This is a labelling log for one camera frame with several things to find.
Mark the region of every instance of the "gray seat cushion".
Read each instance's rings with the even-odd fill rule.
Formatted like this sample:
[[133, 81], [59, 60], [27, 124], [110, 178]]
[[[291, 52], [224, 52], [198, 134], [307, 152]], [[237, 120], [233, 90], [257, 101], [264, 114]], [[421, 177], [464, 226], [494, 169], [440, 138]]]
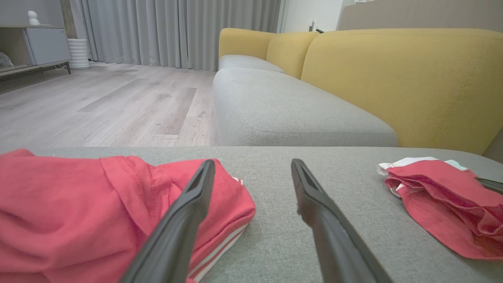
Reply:
[[220, 58], [218, 62], [218, 69], [223, 68], [251, 68], [251, 69], [261, 69], [261, 70], [271, 70], [275, 72], [283, 73], [283, 70], [263, 59], [246, 56], [246, 55], [224, 55]]
[[397, 146], [379, 118], [286, 74], [222, 69], [213, 98], [223, 146]]
[[450, 251], [404, 209], [377, 164], [405, 157], [454, 159], [482, 178], [503, 182], [503, 165], [470, 153], [406, 148], [203, 147], [75, 148], [37, 155], [98, 158], [136, 155], [159, 165], [218, 158], [244, 180], [257, 206], [241, 238], [202, 282], [322, 282], [311, 229], [297, 215], [290, 162], [301, 158], [394, 282], [501, 282], [503, 262], [470, 260]]

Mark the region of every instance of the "sofa armrest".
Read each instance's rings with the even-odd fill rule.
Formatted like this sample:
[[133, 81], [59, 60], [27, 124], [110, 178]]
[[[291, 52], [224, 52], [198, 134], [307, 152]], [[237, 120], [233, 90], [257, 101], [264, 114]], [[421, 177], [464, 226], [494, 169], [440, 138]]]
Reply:
[[224, 55], [248, 55], [266, 59], [269, 41], [274, 33], [224, 28], [220, 31], [218, 58]]

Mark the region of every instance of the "white vase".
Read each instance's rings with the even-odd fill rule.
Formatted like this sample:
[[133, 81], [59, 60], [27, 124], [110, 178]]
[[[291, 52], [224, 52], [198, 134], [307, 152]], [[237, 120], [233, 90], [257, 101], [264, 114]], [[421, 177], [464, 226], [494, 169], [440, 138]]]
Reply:
[[87, 39], [72, 39], [68, 38], [70, 46], [70, 69], [89, 69], [89, 52]]

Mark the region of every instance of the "light wood flooring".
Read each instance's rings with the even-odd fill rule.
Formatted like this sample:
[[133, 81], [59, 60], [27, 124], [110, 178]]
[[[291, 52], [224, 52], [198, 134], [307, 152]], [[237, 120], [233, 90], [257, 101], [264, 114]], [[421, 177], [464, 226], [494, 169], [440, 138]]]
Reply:
[[93, 63], [0, 81], [0, 151], [216, 146], [215, 72]]

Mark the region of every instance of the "curtain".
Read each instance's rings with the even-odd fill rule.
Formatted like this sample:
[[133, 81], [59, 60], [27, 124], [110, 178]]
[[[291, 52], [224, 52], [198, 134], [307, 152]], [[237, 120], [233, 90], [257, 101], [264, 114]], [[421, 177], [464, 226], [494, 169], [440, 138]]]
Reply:
[[226, 27], [276, 32], [280, 0], [179, 0], [189, 68], [218, 70], [218, 37]]
[[91, 58], [218, 70], [225, 27], [275, 32], [280, 0], [81, 0]]

